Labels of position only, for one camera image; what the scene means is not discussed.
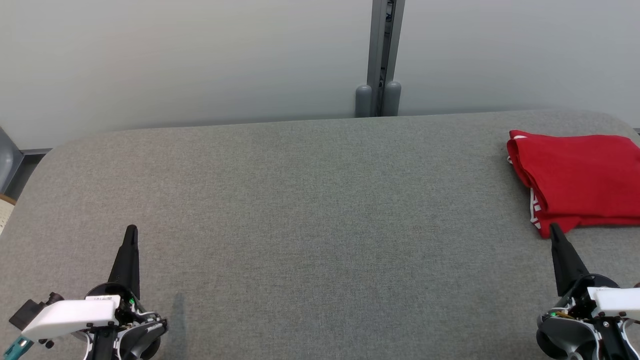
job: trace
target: red cloth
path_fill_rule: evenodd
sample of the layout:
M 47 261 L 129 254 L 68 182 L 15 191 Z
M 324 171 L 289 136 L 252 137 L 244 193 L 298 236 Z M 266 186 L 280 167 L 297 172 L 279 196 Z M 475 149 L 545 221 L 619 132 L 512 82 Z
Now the red cloth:
M 615 135 L 555 137 L 509 132 L 513 168 L 531 188 L 531 222 L 543 238 L 557 222 L 640 224 L 640 149 Z

